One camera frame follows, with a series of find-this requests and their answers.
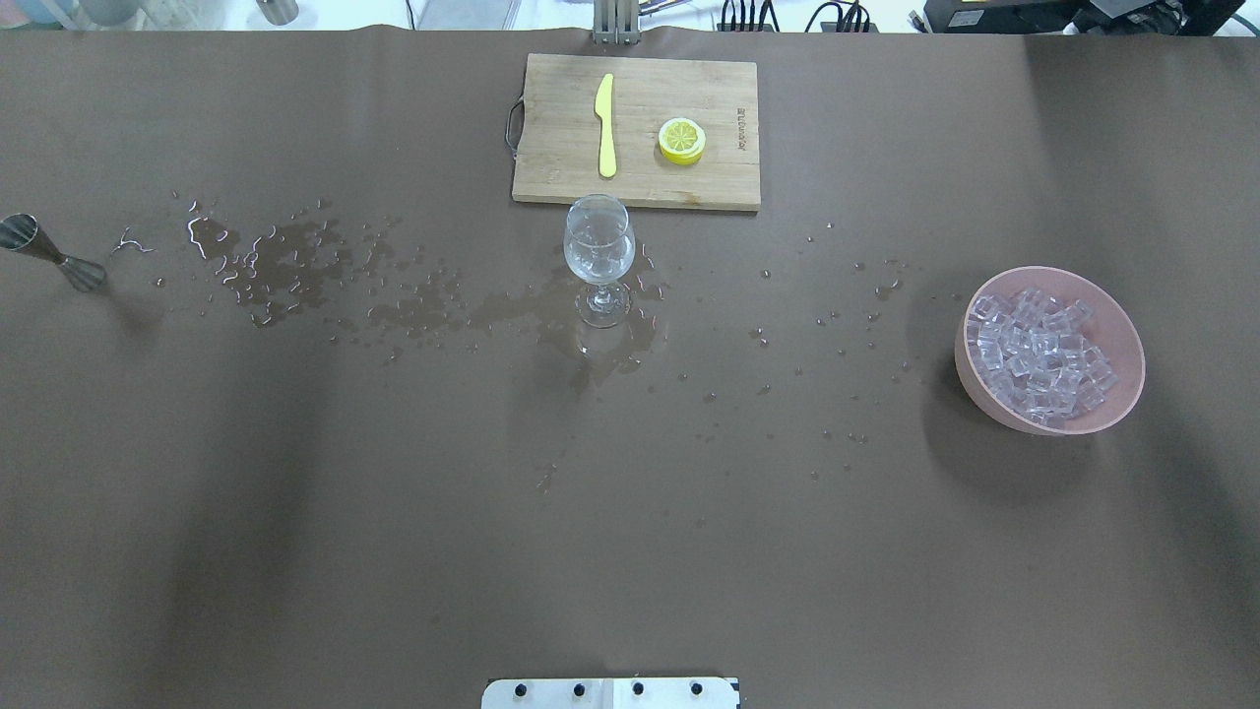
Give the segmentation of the clear wine glass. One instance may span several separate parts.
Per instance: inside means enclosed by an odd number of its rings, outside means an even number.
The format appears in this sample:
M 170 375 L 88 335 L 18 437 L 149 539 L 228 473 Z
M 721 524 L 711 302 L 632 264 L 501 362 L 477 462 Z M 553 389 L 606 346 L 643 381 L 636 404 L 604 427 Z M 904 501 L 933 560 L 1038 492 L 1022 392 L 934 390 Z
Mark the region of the clear wine glass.
M 636 239 L 627 208 L 609 194 L 573 201 L 566 215 L 563 254 L 582 282 L 576 309 L 590 327 L 615 327 L 626 317 L 630 293 L 621 280 L 634 264 Z

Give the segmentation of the pink bowl of ice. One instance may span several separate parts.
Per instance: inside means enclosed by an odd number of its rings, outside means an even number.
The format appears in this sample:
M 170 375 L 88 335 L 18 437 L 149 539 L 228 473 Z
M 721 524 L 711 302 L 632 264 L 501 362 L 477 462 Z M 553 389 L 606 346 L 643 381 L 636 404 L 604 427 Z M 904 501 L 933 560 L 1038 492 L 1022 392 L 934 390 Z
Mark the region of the pink bowl of ice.
M 1094 434 L 1147 389 L 1147 351 L 1121 305 L 1071 271 L 1002 271 L 965 301 L 955 369 L 971 403 L 1008 429 Z

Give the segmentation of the yellow plastic knife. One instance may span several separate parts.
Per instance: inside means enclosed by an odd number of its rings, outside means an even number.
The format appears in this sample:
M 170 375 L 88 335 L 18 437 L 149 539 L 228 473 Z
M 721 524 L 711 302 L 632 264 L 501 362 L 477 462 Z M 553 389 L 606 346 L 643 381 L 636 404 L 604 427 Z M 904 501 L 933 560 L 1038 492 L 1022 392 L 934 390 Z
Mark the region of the yellow plastic knife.
M 598 175 L 611 179 L 617 173 L 614 118 L 615 76 L 604 73 L 593 99 L 593 113 L 598 118 Z

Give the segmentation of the yellow lemon slice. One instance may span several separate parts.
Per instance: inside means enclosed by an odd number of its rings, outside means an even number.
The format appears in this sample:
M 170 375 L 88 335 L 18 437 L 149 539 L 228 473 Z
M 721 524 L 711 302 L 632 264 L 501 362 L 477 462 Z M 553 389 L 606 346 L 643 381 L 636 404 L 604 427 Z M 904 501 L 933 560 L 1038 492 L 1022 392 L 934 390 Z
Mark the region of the yellow lemon slice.
M 677 165 L 692 165 L 701 161 L 706 154 L 707 133 L 690 118 L 669 118 L 659 127 L 656 147 L 667 161 Z

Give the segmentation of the bamboo cutting board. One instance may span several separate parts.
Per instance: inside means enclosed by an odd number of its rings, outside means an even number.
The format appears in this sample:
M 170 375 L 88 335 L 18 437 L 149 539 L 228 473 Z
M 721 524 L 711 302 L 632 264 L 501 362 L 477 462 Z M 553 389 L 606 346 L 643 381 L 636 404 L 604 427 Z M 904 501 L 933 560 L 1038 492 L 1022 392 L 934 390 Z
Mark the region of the bamboo cutting board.
M 611 179 L 598 175 L 593 113 L 604 73 L 615 78 Z M 753 62 L 532 53 L 520 101 L 510 189 L 517 201 L 567 205 L 606 193 L 636 208 L 756 214 L 762 207 Z M 658 152 L 659 127 L 674 117 L 706 130 L 701 161 L 677 165 Z

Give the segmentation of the small steel cup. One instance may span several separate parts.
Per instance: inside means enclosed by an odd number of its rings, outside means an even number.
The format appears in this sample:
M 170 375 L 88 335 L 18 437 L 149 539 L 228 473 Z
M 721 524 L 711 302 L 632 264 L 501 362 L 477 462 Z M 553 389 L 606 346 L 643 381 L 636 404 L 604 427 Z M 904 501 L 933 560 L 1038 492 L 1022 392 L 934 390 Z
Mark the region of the small steel cup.
M 270 26 L 289 26 L 300 16 L 295 0 L 257 0 L 256 6 Z

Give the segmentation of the aluminium frame post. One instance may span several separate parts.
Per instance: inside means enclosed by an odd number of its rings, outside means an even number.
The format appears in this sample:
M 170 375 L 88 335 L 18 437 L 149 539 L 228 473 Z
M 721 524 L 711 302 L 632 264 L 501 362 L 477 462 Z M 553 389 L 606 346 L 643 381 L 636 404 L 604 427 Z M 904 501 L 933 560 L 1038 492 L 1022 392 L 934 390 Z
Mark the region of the aluminium frame post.
M 640 3 L 636 0 L 595 0 L 591 37 L 593 37 L 593 44 L 639 44 L 643 40 Z

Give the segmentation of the white pedestal column base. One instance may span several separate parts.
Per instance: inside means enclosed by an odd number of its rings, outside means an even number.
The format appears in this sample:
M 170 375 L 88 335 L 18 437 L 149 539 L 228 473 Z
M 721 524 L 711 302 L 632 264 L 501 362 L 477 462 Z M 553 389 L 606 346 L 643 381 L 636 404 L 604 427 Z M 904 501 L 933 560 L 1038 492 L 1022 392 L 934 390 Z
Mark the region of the white pedestal column base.
M 481 708 L 741 708 L 736 678 L 501 678 Z

